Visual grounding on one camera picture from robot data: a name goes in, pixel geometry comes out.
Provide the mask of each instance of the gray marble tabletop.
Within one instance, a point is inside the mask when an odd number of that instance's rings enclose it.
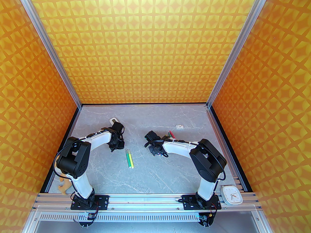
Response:
[[[112,105],[83,106],[72,136],[81,137],[110,127],[109,119],[116,117],[125,127],[123,134],[125,148],[130,149],[134,169],[128,167],[124,150],[113,153],[107,144],[94,149],[90,154],[87,176],[96,193],[195,193],[199,187],[200,175],[192,160],[177,154],[168,158],[153,156],[144,136],[153,130],[160,137],[171,130],[177,139],[199,141],[208,139],[220,152],[216,135],[203,104],[190,105]],[[184,129],[176,129],[183,124]],[[233,184],[234,180],[225,167],[227,178],[219,182]],[[60,193],[59,178],[52,182],[50,193]]]

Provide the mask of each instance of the black mounting plate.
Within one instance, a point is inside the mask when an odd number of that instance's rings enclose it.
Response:
[[[95,202],[98,202],[98,210],[99,211],[106,211],[109,204],[109,196],[108,195],[95,195]],[[71,210],[96,210],[96,205],[94,205],[91,209],[85,208],[83,205],[81,205],[78,202],[72,202],[71,203]]]
[[[189,201],[190,203],[192,203],[191,205],[187,202],[182,203],[183,209],[185,211],[202,210],[202,208],[200,208],[198,203],[197,203],[197,199],[196,199],[195,195],[182,195],[181,198],[183,200],[186,200],[186,201]],[[207,210],[210,210],[210,208],[213,210],[214,209],[213,204],[216,206],[217,210],[221,210],[220,201],[219,201],[219,198],[216,194],[214,194],[209,201],[204,202],[205,207],[208,208]]]

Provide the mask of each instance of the clock face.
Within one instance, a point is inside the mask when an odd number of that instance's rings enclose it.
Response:
[[[241,195],[239,190],[236,187],[224,187],[223,193],[226,196],[229,203],[240,203]]]

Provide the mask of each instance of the metal vent slots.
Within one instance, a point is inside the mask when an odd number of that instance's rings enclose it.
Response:
[[[42,212],[40,221],[72,222],[87,220],[88,213]],[[198,222],[198,213],[98,213],[95,222]]]

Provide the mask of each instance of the orange patterned wall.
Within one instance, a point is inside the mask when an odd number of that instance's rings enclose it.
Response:
[[[268,0],[213,107],[275,232],[311,232],[311,0]]]
[[[19,0],[0,0],[0,231],[20,232],[76,109]]]
[[[206,102],[254,0],[32,0],[82,103]]]

